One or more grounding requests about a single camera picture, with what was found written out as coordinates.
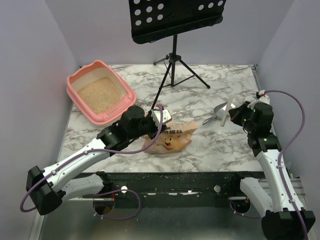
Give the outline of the white bag sealing clip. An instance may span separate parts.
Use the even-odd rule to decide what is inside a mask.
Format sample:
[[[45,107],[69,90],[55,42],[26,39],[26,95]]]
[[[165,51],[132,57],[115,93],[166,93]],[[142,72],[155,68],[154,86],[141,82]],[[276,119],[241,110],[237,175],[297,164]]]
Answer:
[[[222,110],[224,110],[224,113],[223,113],[221,121],[220,121],[220,126],[221,127],[225,126],[225,123],[226,123],[226,120],[227,120],[227,116],[229,114],[229,110],[231,110],[234,107],[233,100],[234,100],[234,98],[230,97],[227,100],[227,102],[224,104],[224,107],[222,108]]]

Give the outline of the orange cat litter bag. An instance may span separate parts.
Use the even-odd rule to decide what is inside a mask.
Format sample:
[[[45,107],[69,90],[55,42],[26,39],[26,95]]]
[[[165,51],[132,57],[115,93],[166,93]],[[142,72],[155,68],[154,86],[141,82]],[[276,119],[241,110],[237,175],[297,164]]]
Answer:
[[[144,152],[148,154],[171,154],[184,150],[191,144],[192,135],[198,129],[195,121],[168,123],[155,143]]]

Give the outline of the metal litter scoop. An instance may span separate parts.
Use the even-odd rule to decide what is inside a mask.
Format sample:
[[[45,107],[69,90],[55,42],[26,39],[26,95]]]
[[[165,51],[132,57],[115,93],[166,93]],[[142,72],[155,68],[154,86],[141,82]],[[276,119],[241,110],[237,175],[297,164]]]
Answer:
[[[217,105],[214,109],[213,109],[213,115],[209,118],[207,118],[203,123],[202,125],[206,125],[208,122],[214,120],[214,119],[219,119],[221,120],[222,117],[223,117],[223,113],[224,113],[224,110],[222,110],[222,108],[225,106],[225,103],[221,103],[219,105]]]

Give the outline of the pink litter box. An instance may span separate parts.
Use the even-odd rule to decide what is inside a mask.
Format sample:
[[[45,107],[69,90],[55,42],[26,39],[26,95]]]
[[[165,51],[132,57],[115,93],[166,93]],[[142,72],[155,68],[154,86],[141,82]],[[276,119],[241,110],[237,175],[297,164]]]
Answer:
[[[109,65],[95,60],[67,77],[66,92],[87,119],[107,126],[137,100],[135,91]]]

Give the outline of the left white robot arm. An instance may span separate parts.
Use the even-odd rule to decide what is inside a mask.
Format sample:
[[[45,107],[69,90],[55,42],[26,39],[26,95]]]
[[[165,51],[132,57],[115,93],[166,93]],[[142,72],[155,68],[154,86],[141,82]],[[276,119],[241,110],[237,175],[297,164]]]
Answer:
[[[44,169],[38,166],[29,169],[27,193],[20,203],[20,211],[29,212],[24,208],[27,198],[31,198],[33,209],[44,216],[56,210],[63,201],[84,195],[100,196],[105,187],[100,174],[87,178],[77,176],[114,154],[125,154],[124,149],[140,137],[149,136],[155,141],[165,129],[166,122],[171,119],[170,113],[160,104],[147,114],[139,106],[130,106],[120,120],[104,128],[78,152]]]

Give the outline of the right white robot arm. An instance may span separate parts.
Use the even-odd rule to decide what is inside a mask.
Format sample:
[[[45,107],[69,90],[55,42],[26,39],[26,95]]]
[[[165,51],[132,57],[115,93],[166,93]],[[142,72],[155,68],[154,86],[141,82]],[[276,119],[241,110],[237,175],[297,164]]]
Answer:
[[[229,110],[230,120],[247,133],[247,142],[259,162],[267,185],[258,179],[240,180],[240,190],[261,217],[263,234],[268,240],[306,240],[315,223],[315,215],[300,201],[281,155],[278,137],[271,131],[273,108],[265,102],[248,102]]]

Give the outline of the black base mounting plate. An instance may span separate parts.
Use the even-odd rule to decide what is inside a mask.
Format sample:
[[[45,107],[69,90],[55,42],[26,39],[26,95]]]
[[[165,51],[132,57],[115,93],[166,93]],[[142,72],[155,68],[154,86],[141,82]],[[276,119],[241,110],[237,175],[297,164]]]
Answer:
[[[127,187],[128,193],[115,194],[116,208],[136,208],[140,197],[143,208],[227,208],[230,199],[242,200],[244,178],[264,178],[261,171],[236,172],[120,172],[98,171],[102,192]]]

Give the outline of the black music stand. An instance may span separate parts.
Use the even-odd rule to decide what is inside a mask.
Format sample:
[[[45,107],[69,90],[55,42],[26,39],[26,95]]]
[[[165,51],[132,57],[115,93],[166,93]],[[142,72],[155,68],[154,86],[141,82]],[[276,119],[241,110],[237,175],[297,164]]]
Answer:
[[[166,72],[152,104],[155,107],[158,97],[170,76],[170,87],[175,87],[193,77],[201,81],[208,89],[211,88],[195,73],[177,54],[178,34],[193,30],[212,27],[223,21],[225,0],[129,0],[131,38],[139,45],[154,43],[158,40],[173,37],[172,52],[155,61],[168,61]],[[186,79],[175,83],[176,62],[181,63],[192,73]]]

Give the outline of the aluminium frame rail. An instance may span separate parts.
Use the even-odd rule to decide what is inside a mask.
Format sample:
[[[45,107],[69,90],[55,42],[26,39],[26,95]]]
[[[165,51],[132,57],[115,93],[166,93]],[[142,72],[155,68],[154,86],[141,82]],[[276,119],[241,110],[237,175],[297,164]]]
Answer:
[[[267,183],[266,178],[260,178],[258,180],[260,186],[263,188],[263,190],[271,196],[271,192]],[[298,196],[299,199],[304,199],[306,197],[305,190],[303,188],[302,182],[300,178],[291,178],[291,184],[294,188],[295,194]]]

